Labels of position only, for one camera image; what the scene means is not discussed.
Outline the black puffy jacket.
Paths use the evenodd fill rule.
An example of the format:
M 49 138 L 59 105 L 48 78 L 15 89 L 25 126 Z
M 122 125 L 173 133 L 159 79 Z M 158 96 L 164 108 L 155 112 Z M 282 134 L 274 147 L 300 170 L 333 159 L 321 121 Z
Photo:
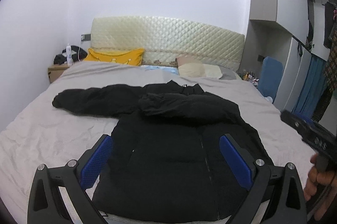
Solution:
M 75 115 L 118 119 L 111 133 L 114 147 L 92 198 L 105 213 L 164 223 L 228 217 L 247 192 L 219 149 L 224 134 L 272 164 L 239 107 L 199 85 L 68 89 L 52 104 Z

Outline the blue curtain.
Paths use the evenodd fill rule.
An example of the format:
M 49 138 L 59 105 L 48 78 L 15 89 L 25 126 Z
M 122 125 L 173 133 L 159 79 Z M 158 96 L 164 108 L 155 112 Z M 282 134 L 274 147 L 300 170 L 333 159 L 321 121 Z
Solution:
M 299 98 L 292 110 L 307 118 L 312 118 L 317 103 L 326 88 L 324 69 L 326 61 L 311 55 L 310 65 Z

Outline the brown patterned scarf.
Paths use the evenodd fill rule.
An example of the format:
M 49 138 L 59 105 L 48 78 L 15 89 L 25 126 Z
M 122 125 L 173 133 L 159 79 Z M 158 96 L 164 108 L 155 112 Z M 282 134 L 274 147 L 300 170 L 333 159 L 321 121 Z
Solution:
M 336 7 L 330 2 L 325 4 L 323 45 L 330 49 L 330 53 L 323 73 L 326 79 L 326 88 L 321 94 L 312 115 L 312 119 L 317 123 L 322 119 L 336 90 Z

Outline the blue padded board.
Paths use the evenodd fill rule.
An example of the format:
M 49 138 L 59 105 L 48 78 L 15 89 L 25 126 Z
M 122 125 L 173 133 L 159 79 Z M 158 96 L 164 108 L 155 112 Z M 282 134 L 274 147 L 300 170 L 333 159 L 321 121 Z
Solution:
M 269 97 L 273 103 L 283 76 L 283 65 L 278 60 L 265 57 L 258 83 L 258 91 L 263 97 Z

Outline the clutter of small items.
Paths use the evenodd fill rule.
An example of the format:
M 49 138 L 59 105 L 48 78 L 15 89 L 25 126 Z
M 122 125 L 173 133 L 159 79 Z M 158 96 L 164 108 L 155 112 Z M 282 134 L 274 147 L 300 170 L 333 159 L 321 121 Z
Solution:
M 253 86 L 256 88 L 258 87 L 259 84 L 259 78 L 256 77 L 254 71 L 246 71 L 245 69 L 242 72 L 241 79 L 244 81 L 247 81 L 251 83 Z

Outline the wooden nightstand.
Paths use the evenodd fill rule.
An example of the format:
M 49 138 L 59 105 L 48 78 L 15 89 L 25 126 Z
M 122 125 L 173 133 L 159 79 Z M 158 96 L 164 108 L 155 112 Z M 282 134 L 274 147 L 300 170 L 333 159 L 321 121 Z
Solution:
M 67 64 L 54 64 L 50 66 L 47 70 L 50 84 L 55 82 L 67 69 Z

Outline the grey white wardrobe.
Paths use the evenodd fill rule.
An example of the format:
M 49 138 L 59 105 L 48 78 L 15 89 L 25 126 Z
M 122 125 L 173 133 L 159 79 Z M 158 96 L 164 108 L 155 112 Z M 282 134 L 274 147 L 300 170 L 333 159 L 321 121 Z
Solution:
M 249 0 L 245 47 L 239 70 L 260 76 L 258 55 L 283 65 L 274 106 L 292 111 L 302 90 L 311 55 L 327 62 L 330 49 L 323 45 L 325 4 L 334 0 Z

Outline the beige pillow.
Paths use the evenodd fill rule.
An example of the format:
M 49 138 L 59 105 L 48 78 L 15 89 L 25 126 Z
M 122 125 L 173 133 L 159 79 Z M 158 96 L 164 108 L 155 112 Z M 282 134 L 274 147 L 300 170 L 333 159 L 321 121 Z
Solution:
M 217 65 L 204 64 L 200 60 L 191 57 L 177 57 L 178 72 L 184 77 L 207 77 L 220 79 L 223 76 Z

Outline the white spray bottle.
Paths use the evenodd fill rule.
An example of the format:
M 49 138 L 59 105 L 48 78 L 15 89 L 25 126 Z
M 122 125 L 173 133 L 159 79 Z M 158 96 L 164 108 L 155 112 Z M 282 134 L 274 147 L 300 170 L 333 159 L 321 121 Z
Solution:
M 70 67 L 72 66 L 72 49 L 71 45 L 66 46 L 66 60 L 67 60 L 67 65 Z

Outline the black bag on nightstand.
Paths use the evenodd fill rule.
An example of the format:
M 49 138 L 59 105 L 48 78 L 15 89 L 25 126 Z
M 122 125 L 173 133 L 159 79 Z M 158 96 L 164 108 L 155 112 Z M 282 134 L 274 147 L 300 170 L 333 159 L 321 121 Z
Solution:
M 76 45 L 71 45 L 71 49 L 65 48 L 62 53 L 58 54 L 54 58 L 54 64 L 61 65 L 68 63 L 68 57 L 71 56 L 72 62 L 82 61 L 87 57 L 87 52 Z

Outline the light blue pillow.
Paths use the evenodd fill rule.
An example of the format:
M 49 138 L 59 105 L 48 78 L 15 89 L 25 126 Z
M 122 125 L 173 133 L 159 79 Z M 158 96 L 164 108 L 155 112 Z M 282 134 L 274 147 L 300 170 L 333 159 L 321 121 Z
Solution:
M 165 72 L 169 72 L 175 75 L 179 75 L 178 69 L 176 67 L 167 67 L 167 66 L 160 66 L 160 65 L 141 65 L 142 68 L 146 70 L 162 70 Z

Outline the yellow pillow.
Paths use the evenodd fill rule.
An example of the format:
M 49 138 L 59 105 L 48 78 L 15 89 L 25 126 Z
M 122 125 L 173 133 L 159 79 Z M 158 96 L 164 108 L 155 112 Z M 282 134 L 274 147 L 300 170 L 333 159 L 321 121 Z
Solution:
M 142 64 L 144 49 L 137 48 L 131 51 L 98 52 L 88 49 L 88 55 L 84 61 L 100 61 L 124 65 L 140 66 Z

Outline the wall socket right of bed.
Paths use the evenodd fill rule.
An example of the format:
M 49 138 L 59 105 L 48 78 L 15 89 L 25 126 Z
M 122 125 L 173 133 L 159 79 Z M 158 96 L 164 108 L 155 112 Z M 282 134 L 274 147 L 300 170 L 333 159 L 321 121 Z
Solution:
M 263 62 L 264 58 L 265 58 L 264 56 L 258 55 L 257 61 L 258 62 Z

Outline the wall socket of bed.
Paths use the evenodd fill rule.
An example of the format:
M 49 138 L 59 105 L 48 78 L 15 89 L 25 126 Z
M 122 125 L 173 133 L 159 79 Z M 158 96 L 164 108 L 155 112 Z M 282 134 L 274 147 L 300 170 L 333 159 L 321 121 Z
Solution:
M 91 40 L 91 34 L 90 33 L 81 35 L 81 42 L 90 41 L 90 40 Z
M 264 56 L 258 55 L 257 61 L 258 62 L 263 62 L 264 58 L 265 58 Z

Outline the wall socket left of bed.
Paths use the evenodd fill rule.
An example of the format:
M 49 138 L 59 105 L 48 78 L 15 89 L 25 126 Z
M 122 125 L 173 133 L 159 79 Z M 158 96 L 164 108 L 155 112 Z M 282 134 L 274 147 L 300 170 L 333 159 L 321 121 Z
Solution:
M 90 33 L 81 35 L 81 42 L 90 41 L 90 40 L 91 40 L 91 34 Z

